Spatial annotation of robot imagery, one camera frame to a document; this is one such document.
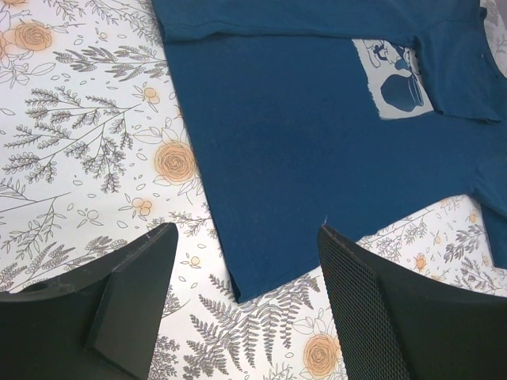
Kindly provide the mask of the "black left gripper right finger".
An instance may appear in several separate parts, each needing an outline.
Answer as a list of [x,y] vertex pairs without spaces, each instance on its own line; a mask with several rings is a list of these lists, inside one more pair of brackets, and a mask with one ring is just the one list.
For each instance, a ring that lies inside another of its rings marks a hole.
[[318,231],[350,379],[504,379],[506,299],[438,282]]

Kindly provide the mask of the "blue printed t-shirt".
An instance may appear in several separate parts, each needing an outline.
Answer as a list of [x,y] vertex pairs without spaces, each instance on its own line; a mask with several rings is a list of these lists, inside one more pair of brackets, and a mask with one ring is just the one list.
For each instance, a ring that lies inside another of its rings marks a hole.
[[478,1],[156,1],[237,302],[442,199],[506,266],[506,78]]

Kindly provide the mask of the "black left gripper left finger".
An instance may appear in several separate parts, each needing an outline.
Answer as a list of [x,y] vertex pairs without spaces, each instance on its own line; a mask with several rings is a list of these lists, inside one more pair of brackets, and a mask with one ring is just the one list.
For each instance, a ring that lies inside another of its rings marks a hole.
[[146,379],[177,249],[163,223],[88,264],[1,294],[3,379]]

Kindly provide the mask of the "floral table cloth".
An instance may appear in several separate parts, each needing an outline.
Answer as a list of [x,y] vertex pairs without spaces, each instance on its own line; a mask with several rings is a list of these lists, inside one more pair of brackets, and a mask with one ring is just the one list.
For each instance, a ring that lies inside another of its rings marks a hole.
[[1,4],[1,289],[164,222],[180,239],[151,379],[344,379],[320,270],[234,301],[148,1]]

